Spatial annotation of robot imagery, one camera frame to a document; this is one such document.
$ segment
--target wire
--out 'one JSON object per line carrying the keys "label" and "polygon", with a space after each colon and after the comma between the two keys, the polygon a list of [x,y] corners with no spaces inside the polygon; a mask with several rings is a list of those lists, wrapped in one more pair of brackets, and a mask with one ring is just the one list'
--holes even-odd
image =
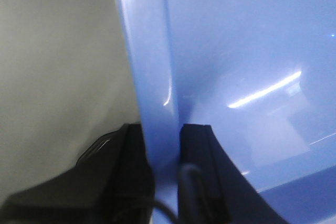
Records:
{"label": "wire", "polygon": [[167,207],[164,203],[155,200],[155,199],[148,199],[148,198],[135,198],[136,201],[138,201],[137,204],[134,204],[133,206],[124,209],[120,212],[118,212],[113,218],[112,221],[116,221],[118,218],[120,218],[122,215],[126,214],[129,211],[132,211],[134,209],[138,208],[151,208],[154,207],[160,212],[162,212],[172,224],[181,224],[178,217],[175,215],[175,213]]}

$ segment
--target white wall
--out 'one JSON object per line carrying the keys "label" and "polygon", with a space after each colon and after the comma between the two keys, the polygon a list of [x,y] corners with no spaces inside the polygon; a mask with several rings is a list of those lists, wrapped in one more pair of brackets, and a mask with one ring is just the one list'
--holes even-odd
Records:
{"label": "white wall", "polygon": [[0,202],[138,120],[114,0],[0,0]]}

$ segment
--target blue metal surface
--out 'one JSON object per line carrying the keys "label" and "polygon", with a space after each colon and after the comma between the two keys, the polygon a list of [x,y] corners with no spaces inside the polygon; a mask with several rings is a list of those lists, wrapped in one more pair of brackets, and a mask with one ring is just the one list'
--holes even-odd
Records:
{"label": "blue metal surface", "polygon": [[[332,184],[320,188],[321,179],[335,180],[334,169],[300,179],[336,165],[336,0],[121,6],[157,171],[178,153],[178,125],[210,124],[242,174],[290,223],[336,215]],[[293,191],[307,181],[309,191]]]}

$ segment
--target blue panel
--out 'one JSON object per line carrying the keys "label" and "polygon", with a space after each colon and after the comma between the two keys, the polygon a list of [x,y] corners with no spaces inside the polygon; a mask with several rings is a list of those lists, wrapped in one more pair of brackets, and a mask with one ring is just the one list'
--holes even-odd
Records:
{"label": "blue panel", "polygon": [[[336,0],[121,3],[156,170],[178,151],[179,124],[210,124],[242,174],[289,222],[336,214],[333,198],[320,197],[318,179],[300,180],[336,165]],[[334,178],[328,171],[325,179]],[[309,188],[299,193],[304,204],[293,192],[300,183]],[[324,187],[323,195],[334,190]]]}
{"label": "blue panel", "polygon": [[[176,210],[178,111],[165,0],[118,0],[156,197]],[[156,223],[163,219],[157,213]]]}

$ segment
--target black cable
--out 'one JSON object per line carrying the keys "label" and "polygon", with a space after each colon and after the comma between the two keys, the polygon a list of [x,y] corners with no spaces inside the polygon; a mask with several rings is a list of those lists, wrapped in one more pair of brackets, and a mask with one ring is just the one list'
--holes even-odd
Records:
{"label": "black cable", "polygon": [[110,141],[113,136],[118,131],[109,132],[107,134],[104,134],[103,136],[100,136],[97,140],[95,140],[89,148],[84,151],[79,158],[77,159],[76,166],[79,165],[81,162],[85,161],[88,157],[90,157],[92,154],[98,152],[100,148],[104,146],[104,144],[108,141]]}
{"label": "black cable", "polygon": [[122,215],[126,214],[129,211],[138,209],[138,208],[156,208],[160,212],[162,212],[172,224],[181,224],[177,216],[174,214],[174,212],[167,207],[164,203],[155,200],[155,199],[148,199],[148,198],[135,198],[136,204],[133,206],[130,206],[127,209],[124,209],[120,212],[118,212],[115,216],[113,216],[112,221],[115,221],[116,219],[120,218]]}

